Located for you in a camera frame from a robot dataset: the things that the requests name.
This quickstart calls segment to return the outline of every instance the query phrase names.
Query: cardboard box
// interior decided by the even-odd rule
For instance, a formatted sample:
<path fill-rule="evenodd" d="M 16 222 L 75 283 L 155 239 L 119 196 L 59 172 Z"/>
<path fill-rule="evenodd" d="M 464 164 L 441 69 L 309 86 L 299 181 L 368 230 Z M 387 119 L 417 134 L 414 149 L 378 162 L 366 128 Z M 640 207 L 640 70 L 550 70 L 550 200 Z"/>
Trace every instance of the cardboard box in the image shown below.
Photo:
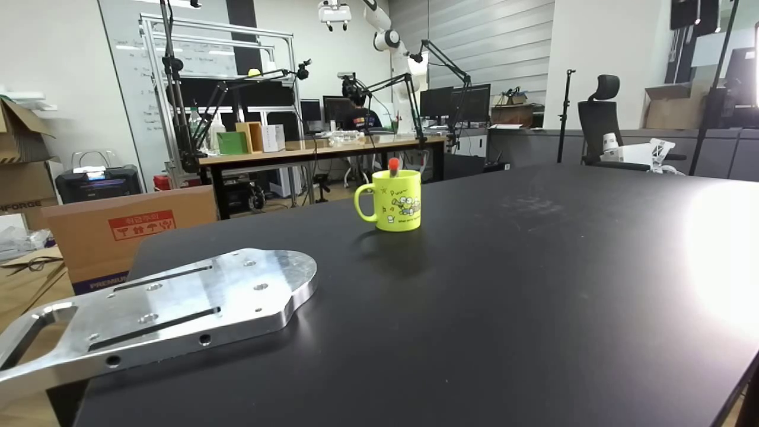
<path fill-rule="evenodd" d="M 0 164 L 48 158 L 43 133 L 50 128 L 34 112 L 0 96 Z"/>
<path fill-rule="evenodd" d="M 55 203 L 44 162 L 0 166 L 0 213 L 24 213 L 28 230 L 41 230 L 41 208 Z"/>
<path fill-rule="evenodd" d="M 75 294 L 124 283 L 139 243 L 216 221 L 210 187 L 190 187 L 43 208 Z"/>

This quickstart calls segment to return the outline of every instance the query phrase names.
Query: workbench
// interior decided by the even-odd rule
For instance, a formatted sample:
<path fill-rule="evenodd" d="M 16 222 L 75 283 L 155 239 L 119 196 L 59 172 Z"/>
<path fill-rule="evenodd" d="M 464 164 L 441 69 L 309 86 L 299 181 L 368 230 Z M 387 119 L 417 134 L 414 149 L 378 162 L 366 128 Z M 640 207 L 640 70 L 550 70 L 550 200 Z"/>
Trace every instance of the workbench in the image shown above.
<path fill-rule="evenodd" d="M 91 382 L 78 427 L 718 425 L 759 348 L 759 184 L 585 166 L 425 184 L 150 239 L 132 274 L 239 247 L 315 257 L 270 337 Z"/>
<path fill-rule="evenodd" d="M 361 156 L 361 153 L 388 153 L 388 151 L 406 151 L 420 149 L 414 137 L 403 134 L 373 134 L 366 141 L 347 141 L 347 144 L 330 144 L 328 139 L 295 139 L 285 141 L 285 151 L 253 151 L 253 153 L 234 153 L 234 156 L 207 156 L 200 162 L 201 169 L 208 171 L 218 219 L 231 219 L 227 194 L 223 190 L 223 172 L 239 171 L 239 169 L 266 169 L 266 166 L 291 166 L 291 164 L 309 164 L 321 158 L 336 158 L 336 156 Z M 444 181 L 444 151 L 445 137 L 427 137 L 425 149 L 432 149 L 432 178 Z"/>

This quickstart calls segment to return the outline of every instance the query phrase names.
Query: floor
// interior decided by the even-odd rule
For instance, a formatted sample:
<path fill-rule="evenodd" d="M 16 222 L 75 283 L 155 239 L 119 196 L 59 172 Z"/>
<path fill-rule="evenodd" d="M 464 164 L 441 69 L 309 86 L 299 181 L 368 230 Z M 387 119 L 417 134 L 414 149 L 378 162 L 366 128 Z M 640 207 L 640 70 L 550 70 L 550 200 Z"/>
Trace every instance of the floor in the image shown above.
<path fill-rule="evenodd" d="M 330 190 L 331 192 L 328 192 L 328 202 L 350 200 L 350 190 L 343 190 L 342 184 L 335 184 Z M 290 207 L 291 207 L 290 200 L 267 200 L 263 210 L 247 213 L 247 215 L 274 213 Z M 28 261 L 35 257 L 59 257 L 59 252 L 48 249 L 43 254 L 30 254 L 20 261 Z M 50 303 L 66 297 L 70 297 L 70 283 L 66 277 L 66 267 L 62 261 L 44 264 L 38 270 L 20 270 L 20 273 L 2 267 L 0 270 L 0 329 L 5 329 L 16 315 L 28 311 L 30 306 Z M 43 355 L 48 348 L 52 348 L 56 337 L 59 337 L 59 326 L 55 324 L 44 326 L 43 334 L 27 350 L 24 360 Z M 742 401 L 733 408 L 725 427 L 736 425 L 741 406 Z M 41 391 L 38 395 L 28 395 L 28 398 L 15 401 L 6 408 L 0 408 L 0 427 L 56 427 L 56 420 L 55 420 L 55 413 L 50 410 L 44 393 Z"/>

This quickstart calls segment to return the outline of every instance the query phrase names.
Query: cup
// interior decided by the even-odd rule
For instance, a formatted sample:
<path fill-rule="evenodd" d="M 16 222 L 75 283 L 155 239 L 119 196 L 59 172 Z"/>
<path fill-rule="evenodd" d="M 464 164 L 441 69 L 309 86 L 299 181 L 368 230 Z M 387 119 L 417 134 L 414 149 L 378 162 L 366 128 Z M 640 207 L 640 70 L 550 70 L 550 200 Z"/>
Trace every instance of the cup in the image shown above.
<path fill-rule="evenodd" d="M 374 213 L 363 213 L 361 196 L 373 192 Z M 422 226 L 422 176 L 417 171 L 380 171 L 353 194 L 356 213 L 384 233 L 410 233 Z"/>

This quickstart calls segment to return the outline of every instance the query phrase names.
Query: desk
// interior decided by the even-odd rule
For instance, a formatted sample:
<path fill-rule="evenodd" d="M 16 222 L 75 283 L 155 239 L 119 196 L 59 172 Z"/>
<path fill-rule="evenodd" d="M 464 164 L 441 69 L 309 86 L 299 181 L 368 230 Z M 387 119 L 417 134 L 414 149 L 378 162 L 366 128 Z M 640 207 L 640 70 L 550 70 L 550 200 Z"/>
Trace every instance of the desk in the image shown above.
<path fill-rule="evenodd" d="M 381 235 L 347 202 L 150 239 L 132 274 L 299 249 L 285 334 L 99 378 L 80 427 L 711 425 L 759 348 L 759 184 L 580 166 L 425 184 Z"/>
<path fill-rule="evenodd" d="M 200 166 L 210 172 L 214 194 L 218 203 L 218 215 L 231 219 L 227 208 L 227 194 L 223 190 L 223 171 L 234 169 L 260 169 L 260 166 L 282 166 L 282 164 L 299 164 L 299 162 L 315 162 L 315 158 L 335 158 L 335 156 L 356 156 L 356 153 L 387 153 L 387 151 L 403 151 L 403 149 L 417 149 L 420 141 L 413 137 L 398 137 L 398 134 L 378 134 L 374 141 L 366 144 L 342 144 L 330 146 L 324 139 L 297 139 L 286 141 L 285 151 L 257 151 L 257 153 L 239 153 L 239 156 L 208 156 L 201 158 Z M 432 149 L 432 169 L 433 181 L 444 181 L 444 151 L 445 139 L 444 137 L 427 137 L 427 149 Z"/>

